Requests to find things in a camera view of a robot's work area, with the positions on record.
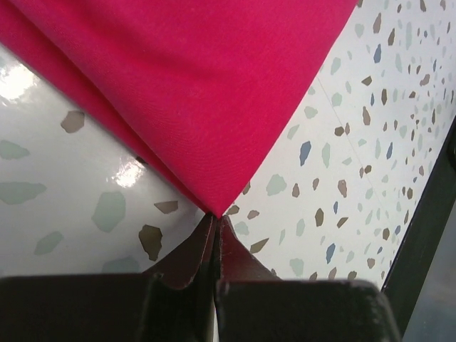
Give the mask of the magenta t-shirt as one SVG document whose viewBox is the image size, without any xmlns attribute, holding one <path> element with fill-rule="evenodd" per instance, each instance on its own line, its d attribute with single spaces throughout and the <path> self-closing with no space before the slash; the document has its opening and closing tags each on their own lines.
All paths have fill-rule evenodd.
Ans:
<svg viewBox="0 0 456 342">
<path fill-rule="evenodd" d="M 3 1 L 1 43 L 207 212 L 289 122 L 354 1 Z"/>
</svg>

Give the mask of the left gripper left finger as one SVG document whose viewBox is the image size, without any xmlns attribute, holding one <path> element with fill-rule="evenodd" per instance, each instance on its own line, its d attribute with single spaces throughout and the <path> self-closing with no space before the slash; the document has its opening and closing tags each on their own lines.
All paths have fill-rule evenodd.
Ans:
<svg viewBox="0 0 456 342">
<path fill-rule="evenodd" d="M 3 278 L 1 339 L 211 341 L 216 228 L 215 217 L 203 217 L 142 273 Z"/>
</svg>

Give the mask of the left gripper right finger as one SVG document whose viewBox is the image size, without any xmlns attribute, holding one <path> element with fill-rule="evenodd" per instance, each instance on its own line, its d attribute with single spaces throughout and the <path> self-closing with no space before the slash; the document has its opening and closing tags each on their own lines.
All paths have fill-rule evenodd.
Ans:
<svg viewBox="0 0 456 342">
<path fill-rule="evenodd" d="M 360 280 L 282 280 L 218 222 L 215 306 L 220 341 L 400 341 L 388 300 Z"/>
</svg>

